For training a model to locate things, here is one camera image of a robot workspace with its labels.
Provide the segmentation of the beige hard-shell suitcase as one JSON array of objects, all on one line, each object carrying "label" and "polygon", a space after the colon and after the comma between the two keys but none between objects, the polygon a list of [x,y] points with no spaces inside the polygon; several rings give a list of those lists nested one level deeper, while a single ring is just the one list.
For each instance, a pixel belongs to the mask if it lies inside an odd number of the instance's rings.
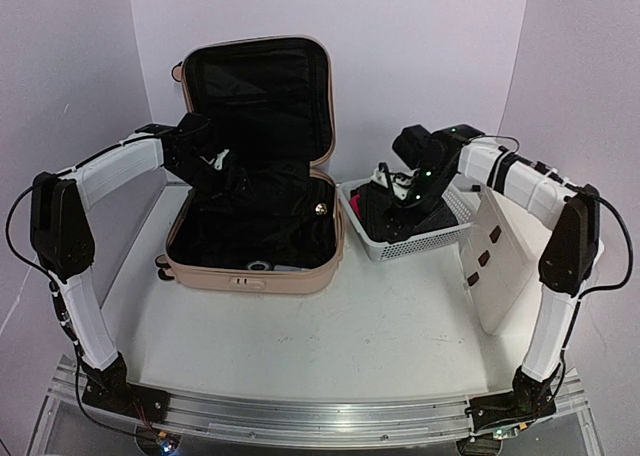
[{"label": "beige hard-shell suitcase", "polygon": [[[172,71],[186,114],[245,134],[250,195],[209,201],[190,185],[158,277],[203,290],[305,295],[324,289],[343,257],[345,222],[323,171],[335,148],[331,62],[305,36],[231,41],[191,51]],[[324,202],[329,214],[316,216]],[[263,260],[307,271],[248,271]]]}]

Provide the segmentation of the dark grey dotted garment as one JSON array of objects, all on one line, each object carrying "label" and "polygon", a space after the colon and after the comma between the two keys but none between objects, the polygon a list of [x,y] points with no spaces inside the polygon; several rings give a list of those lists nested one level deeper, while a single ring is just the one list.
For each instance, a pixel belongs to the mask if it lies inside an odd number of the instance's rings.
[{"label": "dark grey dotted garment", "polygon": [[408,238],[458,225],[458,220],[441,200],[436,210],[427,214],[419,207],[400,208],[389,192],[375,183],[367,183],[350,191],[350,200],[360,197],[360,225],[374,242],[396,243]]}]

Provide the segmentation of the magenta red cloth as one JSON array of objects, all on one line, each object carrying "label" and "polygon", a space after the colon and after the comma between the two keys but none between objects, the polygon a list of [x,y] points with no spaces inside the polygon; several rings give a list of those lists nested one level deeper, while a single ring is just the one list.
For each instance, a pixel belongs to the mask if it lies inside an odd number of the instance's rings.
[{"label": "magenta red cloth", "polygon": [[360,197],[356,196],[353,197],[350,200],[350,207],[352,208],[352,210],[354,211],[354,214],[358,217],[361,218],[361,211],[360,211]]}]

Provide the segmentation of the white perforated plastic basket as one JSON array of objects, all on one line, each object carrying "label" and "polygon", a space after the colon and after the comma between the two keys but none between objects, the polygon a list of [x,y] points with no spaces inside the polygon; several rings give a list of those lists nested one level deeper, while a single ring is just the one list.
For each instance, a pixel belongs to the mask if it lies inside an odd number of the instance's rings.
[{"label": "white perforated plastic basket", "polygon": [[402,211],[366,205],[357,211],[353,198],[368,178],[343,182],[338,196],[368,257],[374,262],[430,251],[459,242],[478,209],[478,198],[451,184],[435,212],[428,215],[413,208]]}]

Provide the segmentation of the white plastic storage bin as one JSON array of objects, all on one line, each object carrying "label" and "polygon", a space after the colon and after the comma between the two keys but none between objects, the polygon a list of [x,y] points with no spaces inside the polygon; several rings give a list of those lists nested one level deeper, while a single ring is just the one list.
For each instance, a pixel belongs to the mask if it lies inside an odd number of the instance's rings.
[{"label": "white plastic storage bin", "polygon": [[471,301],[488,335],[526,336],[541,301],[538,261],[551,231],[520,206],[486,189],[460,260]]}]

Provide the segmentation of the small perfume bottle silver cap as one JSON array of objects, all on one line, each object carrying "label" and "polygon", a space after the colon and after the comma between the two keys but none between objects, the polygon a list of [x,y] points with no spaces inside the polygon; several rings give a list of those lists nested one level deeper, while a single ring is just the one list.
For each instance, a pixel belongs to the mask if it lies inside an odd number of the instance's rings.
[{"label": "small perfume bottle silver cap", "polygon": [[328,215],[329,214],[329,205],[327,203],[324,203],[324,202],[318,203],[314,207],[314,214],[316,216],[319,216],[319,217]]}]

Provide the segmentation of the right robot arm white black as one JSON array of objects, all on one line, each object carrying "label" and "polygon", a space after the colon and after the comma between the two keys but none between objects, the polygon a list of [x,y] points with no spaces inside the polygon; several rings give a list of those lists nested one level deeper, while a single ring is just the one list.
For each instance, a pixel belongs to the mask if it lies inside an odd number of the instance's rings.
[{"label": "right robot arm white black", "polygon": [[536,314],[526,319],[528,348],[503,399],[510,417],[524,419],[561,368],[578,296],[591,277],[600,242],[598,192],[573,188],[553,168],[468,125],[435,132],[409,126],[392,149],[413,173],[401,184],[388,174],[380,181],[403,210],[433,212],[457,176],[482,186],[460,259],[486,333],[514,328],[525,300],[541,292]]}]

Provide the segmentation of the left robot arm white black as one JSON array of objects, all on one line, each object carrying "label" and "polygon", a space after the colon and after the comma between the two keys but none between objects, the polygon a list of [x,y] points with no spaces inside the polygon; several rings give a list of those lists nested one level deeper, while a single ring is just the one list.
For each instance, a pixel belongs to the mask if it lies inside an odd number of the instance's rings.
[{"label": "left robot arm white black", "polygon": [[95,241],[87,212],[130,181],[165,168],[209,201],[231,190],[231,168],[245,134],[223,131],[212,120],[188,113],[177,127],[149,124],[127,138],[58,173],[43,172],[25,190],[31,200],[33,268],[49,280],[59,323],[78,365],[96,385],[94,393],[114,413],[134,404],[125,384],[127,366],[111,338],[95,294]]}]

